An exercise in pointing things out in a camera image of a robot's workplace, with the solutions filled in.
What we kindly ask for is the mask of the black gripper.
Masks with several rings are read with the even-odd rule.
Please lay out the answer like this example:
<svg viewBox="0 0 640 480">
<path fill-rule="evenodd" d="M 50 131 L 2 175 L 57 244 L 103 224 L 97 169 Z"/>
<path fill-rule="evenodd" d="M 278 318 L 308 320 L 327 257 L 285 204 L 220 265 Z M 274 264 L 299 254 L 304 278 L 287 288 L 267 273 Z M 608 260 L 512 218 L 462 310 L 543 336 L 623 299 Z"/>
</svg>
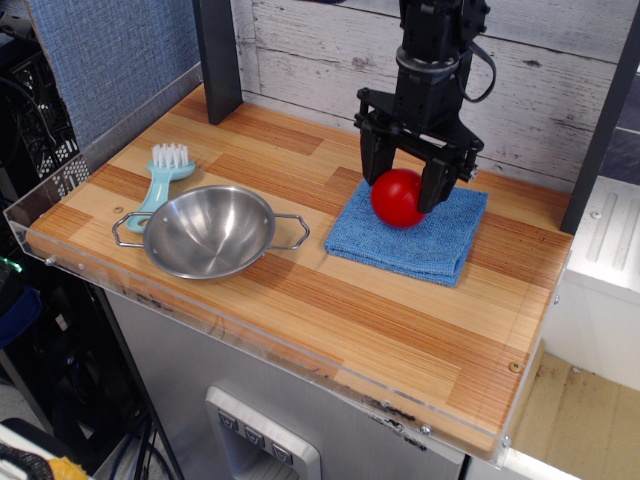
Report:
<svg viewBox="0 0 640 480">
<path fill-rule="evenodd" d="M 458 180 L 475 178 L 476 156 L 484 144 L 462 123 L 460 110 L 464 101 L 484 98 L 467 95 L 470 70 L 469 62 L 427 64 L 417 70 L 401 65 L 394 92 L 357 92 L 355 126 L 363 178 L 370 186 L 392 168 L 398 149 L 425 162 L 418 203 L 422 214 L 446 201 Z"/>
</svg>

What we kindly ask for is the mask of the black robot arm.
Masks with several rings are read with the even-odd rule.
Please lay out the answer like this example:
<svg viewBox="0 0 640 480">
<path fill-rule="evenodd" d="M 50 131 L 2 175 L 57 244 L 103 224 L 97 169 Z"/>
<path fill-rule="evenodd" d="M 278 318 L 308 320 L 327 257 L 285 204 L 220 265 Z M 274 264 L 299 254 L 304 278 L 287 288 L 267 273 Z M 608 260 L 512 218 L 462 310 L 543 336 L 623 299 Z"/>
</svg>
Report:
<svg viewBox="0 0 640 480">
<path fill-rule="evenodd" d="M 474 178 L 484 148 L 460 110 L 471 99 L 466 87 L 473 59 L 495 65 L 474 41 L 486 30 L 490 8 L 484 1 L 402 1 L 399 10 L 395 90 L 360 89 L 355 125 L 368 184 L 392 168 L 398 150 L 424 162 L 418 210 L 428 214 L 457 181 Z"/>
</svg>

